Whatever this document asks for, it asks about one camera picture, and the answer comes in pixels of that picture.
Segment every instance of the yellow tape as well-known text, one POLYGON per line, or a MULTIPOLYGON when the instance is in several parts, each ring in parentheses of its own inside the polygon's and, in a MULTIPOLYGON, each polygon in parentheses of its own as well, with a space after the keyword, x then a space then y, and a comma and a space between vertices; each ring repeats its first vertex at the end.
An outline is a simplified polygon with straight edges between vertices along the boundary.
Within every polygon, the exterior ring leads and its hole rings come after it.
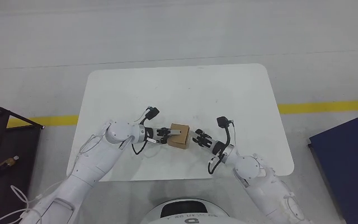
MULTIPOLYGON (((43 126, 64 126, 77 125, 78 115, 69 116, 41 116, 37 118, 30 118, 33 122, 39 123, 43 126)), ((17 118, 9 119, 7 123, 8 128, 20 127, 29 125, 29 123, 19 120, 17 118)))
MULTIPOLYGON (((358 101, 339 101, 339 102, 311 102, 305 104, 278 104, 280 114, 305 114, 305 113, 323 113, 323 112, 344 112, 358 111, 358 101)), ((77 125, 78 115, 67 116, 42 116, 30 118, 44 126, 64 126, 77 125)), ((7 127, 19 127, 28 125, 19 119, 10 119, 7 127)))
POLYGON ((280 114, 344 112, 358 110, 358 101, 311 102, 305 104, 278 104, 280 114))

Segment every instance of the black cable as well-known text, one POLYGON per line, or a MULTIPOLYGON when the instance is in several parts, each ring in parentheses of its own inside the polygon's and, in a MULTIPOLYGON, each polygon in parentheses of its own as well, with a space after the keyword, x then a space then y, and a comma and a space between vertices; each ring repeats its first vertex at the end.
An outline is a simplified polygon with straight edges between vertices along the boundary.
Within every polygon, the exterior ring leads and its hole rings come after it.
POLYGON ((214 173, 214 171, 215 171, 216 168, 219 166, 219 164, 222 162, 222 160, 223 160, 224 157, 225 157, 224 154, 222 154, 222 155, 220 156, 219 161, 215 164, 215 166, 214 166, 214 168, 213 168, 212 170, 210 170, 210 164, 211 164, 211 163, 208 163, 208 172, 209 172, 209 174, 213 174, 213 173, 214 173))
POLYGON ((143 120, 139 124, 144 125, 144 122, 145 122, 146 119, 147 118, 143 118, 143 120))
POLYGON ((226 147, 229 146, 230 141, 231 141, 230 133, 229 133, 229 128, 225 128, 225 132, 226 132, 226 137, 227 137, 227 139, 226 139, 226 143, 225 143, 224 149, 226 149, 226 147))
POLYGON ((231 141, 231 138, 230 138, 230 133, 229 133, 229 128, 228 127, 225 127, 225 132, 226 132, 226 136, 227 136, 227 140, 226 140, 226 143, 225 143, 225 146, 223 147, 222 150, 220 150, 219 152, 219 161, 215 164, 214 168, 212 170, 210 170, 210 164, 211 163, 208 163, 208 172, 209 174, 213 174, 214 171, 216 170, 216 168, 219 166, 219 164, 222 162, 223 158, 225 157, 225 155, 223 154, 226 147, 229 146, 230 144, 230 141, 231 141))
POLYGON ((144 149, 145 145, 147 144, 147 142, 148 142, 148 141, 145 141, 145 142, 144 142, 144 145, 143 145, 142 148, 139 150, 139 152, 136 152, 136 150, 134 149, 134 145, 132 144, 133 152, 134 152, 136 155, 139 155, 139 154, 143 151, 143 149, 144 149))
POLYGON ((123 144, 124 144, 124 141, 121 143, 121 145, 118 148, 120 148, 123 144))

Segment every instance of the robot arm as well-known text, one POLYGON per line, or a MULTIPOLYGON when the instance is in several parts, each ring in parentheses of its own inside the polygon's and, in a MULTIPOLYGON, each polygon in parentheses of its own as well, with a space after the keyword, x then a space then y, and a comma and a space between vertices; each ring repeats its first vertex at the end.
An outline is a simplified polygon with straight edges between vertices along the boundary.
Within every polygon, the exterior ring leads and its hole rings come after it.
MULTIPOLYGON (((227 142, 230 141, 228 127, 233 121, 225 117, 218 118, 218 124, 227 133, 227 142)), ((265 164, 258 155, 240 156, 235 146, 216 141, 202 130, 196 130, 193 141, 206 148, 215 156, 209 161, 208 170, 214 159, 218 157, 216 166, 222 162, 234 166, 233 173, 242 184, 247 194, 258 209, 275 224, 310 224, 299 208, 294 193, 281 181, 275 171, 265 164)))
POLYGON ((21 223, 75 223, 88 192, 112 169, 128 144, 166 143, 171 135, 180 134, 179 130, 147 128, 143 123, 107 122, 80 148, 72 171, 60 186, 41 199, 30 212, 23 213, 21 223))

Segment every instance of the cardboard box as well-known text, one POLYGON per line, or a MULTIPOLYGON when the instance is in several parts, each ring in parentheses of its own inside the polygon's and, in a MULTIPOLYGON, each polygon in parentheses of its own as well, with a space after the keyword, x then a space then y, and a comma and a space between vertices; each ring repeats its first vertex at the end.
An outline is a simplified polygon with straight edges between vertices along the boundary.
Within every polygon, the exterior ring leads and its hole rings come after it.
POLYGON ((189 139, 189 126, 182 124, 172 124, 170 126, 172 130, 180 130, 181 134, 179 136, 171 136, 168 139, 168 145, 176 148, 181 148, 186 150, 188 148, 190 139, 189 139))

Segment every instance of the gray floor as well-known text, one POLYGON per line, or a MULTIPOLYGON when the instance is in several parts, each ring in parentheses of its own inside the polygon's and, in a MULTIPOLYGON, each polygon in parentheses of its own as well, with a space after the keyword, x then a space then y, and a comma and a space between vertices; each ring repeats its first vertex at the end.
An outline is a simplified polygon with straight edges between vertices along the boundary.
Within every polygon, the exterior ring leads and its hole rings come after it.
MULTIPOLYGON (((349 0, 3 0, 0 106, 29 117, 79 114, 97 69, 233 63, 263 64, 279 104, 357 100, 357 7, 349 0)), ((344 221, 307 139, 357 116, 281 116, 295 162, 283 179, 317 224, 344 221)), ((64 178, 75 129, 43 131, 31 195, 64 178)), ((138 223, 158 203, 186 196, 267 223, 233 179, 100 183, 81 223, 138 223)))

